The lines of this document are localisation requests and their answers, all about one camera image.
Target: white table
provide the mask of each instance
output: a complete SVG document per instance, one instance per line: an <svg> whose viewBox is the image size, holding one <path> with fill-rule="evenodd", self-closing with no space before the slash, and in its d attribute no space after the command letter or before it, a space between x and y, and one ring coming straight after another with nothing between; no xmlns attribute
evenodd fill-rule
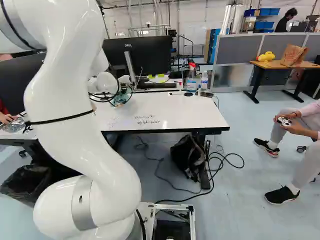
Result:
<svg viewBox="0 0 320 240"><path fill-rule="evenodd" d="M123 106L96 102L95 117L104 134L193 133L205 146L206 135L230 129L211 98L184 96L184 91L135 93ZM21 146L27 151L37 143L33 131L26 134L0 130L0 144ZM206 164L201 167L201 187L210 189Z"/></svg>

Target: sneaker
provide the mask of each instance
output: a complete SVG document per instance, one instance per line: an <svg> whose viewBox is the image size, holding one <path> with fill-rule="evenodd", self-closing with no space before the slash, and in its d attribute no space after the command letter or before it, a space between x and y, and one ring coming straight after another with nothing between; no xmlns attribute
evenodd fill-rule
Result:
<svg viewBox="0 0 320 240"><path fill-rule="evenodd" d="M298 191L298 193L294 195L287 186L283 186L278 190L267 192L264 195L264 198L270 204L281 205L296 200L299 194L300 191Z"/></svg>
<svg viewBox="0 0 320 240"><path fill-rule="evenodd" d="M280 149L279 148L275 148L275 149L271 149L269 146L268 146L268 142L269 141L263 141L259 138L255 138L253 140L254 144L257 145L258 147L262 148L267 154L269 154L271 157L273 158L277 158L279 157L279 152L280 152Z"/></svg>

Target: person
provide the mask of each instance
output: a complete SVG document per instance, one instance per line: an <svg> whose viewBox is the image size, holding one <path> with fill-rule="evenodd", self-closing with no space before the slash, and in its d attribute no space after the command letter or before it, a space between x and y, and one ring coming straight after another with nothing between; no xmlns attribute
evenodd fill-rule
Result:
<svg viewBox="0 0 320 240"><path fill-rule="evenodd" d="M12 59L12 56L10 54L0 54L0 62ZM0 99L0 122L3 124L8 124L12 120L16 119L16 116L12 116L6 107L4 106L2 100Z"/></svg>
<svg viewBox="0 0 320 240"><path fill-rule="evenodd" d="M283 18L280 19L278 24L276 25L276 28L274 30L275 33L285 33L287 32L287 23L289 20L293 19L294 16L298 14L297 9L291 8L289 9Z"/></svg>
<svg viewBox="0 0 320 240"><path fill-rule="evenodd" d="M291 119L291 126L282 126L277 122L278 117ZM316 140L306 149L304 158L297 166L291 183L264 195L269 203L281 205L297 199L300 189L320 173L320 99L301 109L282 109L273 121L269 141L259 138L254 139L254 143L273 158L279 156L278 144L287 132Z"/></svg>

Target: computer monitor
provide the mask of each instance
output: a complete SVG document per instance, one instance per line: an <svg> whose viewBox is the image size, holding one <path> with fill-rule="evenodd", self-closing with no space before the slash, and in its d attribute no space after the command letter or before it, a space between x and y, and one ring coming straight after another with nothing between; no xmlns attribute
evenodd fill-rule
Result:
<svg viewBox="0 0 320 240"><path fill-rule="evenodd" d="M42 53L0 62L0 99L11 115L25 110L24 92L45 57Z"/></svg>
<svg viewBox="0 0 320 240"><path fill-rule="evenodd" d="M102 49L109 63L114 66L127 66L125 52L130 52L134 73L142 75L165 74L169 71L172 37L144 36L106 39Z"/></svg>

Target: black bag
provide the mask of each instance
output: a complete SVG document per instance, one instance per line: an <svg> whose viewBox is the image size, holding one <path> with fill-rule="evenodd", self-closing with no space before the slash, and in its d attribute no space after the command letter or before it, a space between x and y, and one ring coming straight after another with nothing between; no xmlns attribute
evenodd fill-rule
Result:
<svg viewBox="0 0 320 240"><path fill-rule="evenodd" d="M51 170L35 164L18 168L0 186L0 193L33 207L40 194L51 184Z"/></svg>
<svg viewBox="0 0 320 240"><path fill-rule="evenodd" d="M199 141L191 136L185 135L174 146L170 148L171 160L176 164L188 179L198 181L198 167L205 159L205 151Z"/></svg>

